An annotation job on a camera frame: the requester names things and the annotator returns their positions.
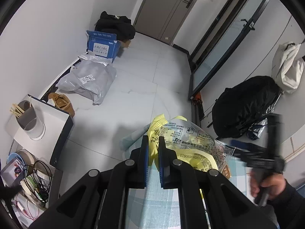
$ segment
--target black bag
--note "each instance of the black bag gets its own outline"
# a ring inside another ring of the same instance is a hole
[[[221,138],[239,138],[280,94],[280,87],[268,76],[252,77],[226,88],[212,109],[213,128]]]
[[[95,31],[104,33],[115,33],[116,39],[120,41],[132,40],[135,37],[135,28],[132,21],[126,16],[109,15],[106,11],[101,13],[100,19],[96,23]]]

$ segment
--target white tote bag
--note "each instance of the white tote bag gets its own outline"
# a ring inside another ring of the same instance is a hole
[[[279,45],[273,61],[271,77],[287,93],[294,92],[300,83],[304,60],[295,59],[301,44],[287,42]]]

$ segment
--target metal screw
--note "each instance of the metal screw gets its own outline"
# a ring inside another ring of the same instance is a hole
[[[132,166],[132,165],[135,164],[135,162],[134,162],[132,159],[128,159],[128,160],[125,161],[125,164],[126,164],[127,166]]]
[[[177,166],[180,166],[180,165],[182,165],[182,161],[180,159],[174,159],[173,164],[177,165]]]
[[[209,170],[209,174],[211,175],[211,176],[214,176],[214,177],[216,177],[216,176],[218,176],[218,170],[215,170],[215,169],[210,169]]]
[[[90,177],[96,177],[99,174],[99,171],[97,169],[92,169],[88,174]]]

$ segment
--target hand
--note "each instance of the hand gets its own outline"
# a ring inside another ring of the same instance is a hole
[[[250,176],[251,195],[253,197],[257,197],[257,194],[260,192],[260,188],[255,179],[254,171],[251,171]],[[286,187],[286,180],[282,174],[273,174],[272,176],[269,176],[263,180],[260,186],[271,187],[269,192],[269,200],[273,200],[284,191]]]

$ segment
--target floor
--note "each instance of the floor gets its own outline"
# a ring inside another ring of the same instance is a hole
[[[76,93],[66,94],[75,110],[74,127],[62,150],[60,193],[87,171],[113,168],[122,161],[120,139],[164,114],[191,120],[187,100],[190,68],[185,53],[136,33],[113,62],[117,76],[101,105]]]

